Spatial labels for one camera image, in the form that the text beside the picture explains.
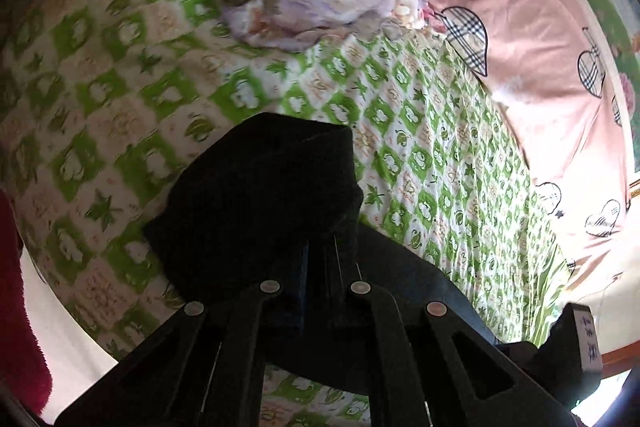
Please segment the dark navy pants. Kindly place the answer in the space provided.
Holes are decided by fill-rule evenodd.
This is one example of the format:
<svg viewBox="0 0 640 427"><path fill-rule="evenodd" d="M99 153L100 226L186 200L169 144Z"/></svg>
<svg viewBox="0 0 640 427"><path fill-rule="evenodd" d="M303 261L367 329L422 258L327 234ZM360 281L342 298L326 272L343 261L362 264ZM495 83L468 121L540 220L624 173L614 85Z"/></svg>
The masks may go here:
<svg viewBox="0 0 640 427"><path fill-rule="evenodd" d="M142 233L178 295L231 308L247 283L275 280L288 306L271 362L359 391L370 331L353 281L401 310L450 306L493 340L470 300L435 265L361 217L352 130L273 113L248 118L191 162Z"/></svg>

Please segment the red fleece garment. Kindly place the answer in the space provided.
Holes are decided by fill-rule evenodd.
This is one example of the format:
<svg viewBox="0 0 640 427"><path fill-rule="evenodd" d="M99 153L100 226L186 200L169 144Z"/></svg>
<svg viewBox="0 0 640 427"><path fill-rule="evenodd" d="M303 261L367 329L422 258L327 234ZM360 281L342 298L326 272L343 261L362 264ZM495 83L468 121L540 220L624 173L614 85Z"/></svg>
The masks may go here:
<svg viewBox="0 0 640 427"><path fill-rule="evenodd" d="M26 311L21 251L9 199L1 193L1 382L40 416L50 399L52 376Z"/></svg>

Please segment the green white patterned quilt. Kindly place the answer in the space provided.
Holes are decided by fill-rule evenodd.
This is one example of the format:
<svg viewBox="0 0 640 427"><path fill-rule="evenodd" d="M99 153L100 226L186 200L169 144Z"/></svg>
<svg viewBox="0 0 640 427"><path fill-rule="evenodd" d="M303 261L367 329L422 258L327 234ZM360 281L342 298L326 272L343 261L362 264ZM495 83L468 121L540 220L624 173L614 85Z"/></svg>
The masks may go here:
<svg viewBox="0 0 640 427"><path fill-rule="evenodd" d="M236 40L215 0L29 0L1 53L1 185L32 259L116 359L181 300L144 239L180 173L263 110L346 124L365 225L502 341L543 343L566 271L498 105L433 27Z"/></svg>

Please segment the pink heart print bedsheet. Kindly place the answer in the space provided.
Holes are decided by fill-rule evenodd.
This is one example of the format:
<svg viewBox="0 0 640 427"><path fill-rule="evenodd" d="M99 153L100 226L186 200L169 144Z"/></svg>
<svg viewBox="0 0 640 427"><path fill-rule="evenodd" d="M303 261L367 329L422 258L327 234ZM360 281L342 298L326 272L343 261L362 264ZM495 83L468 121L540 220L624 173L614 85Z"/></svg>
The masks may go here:
<svg viewBox="0 0 640 427"><path fill-rule="evenodd" d="M430 0L452 47L500 105L570 265L576 297L634 257L630 124L620 75L587 0Z"/></svg>

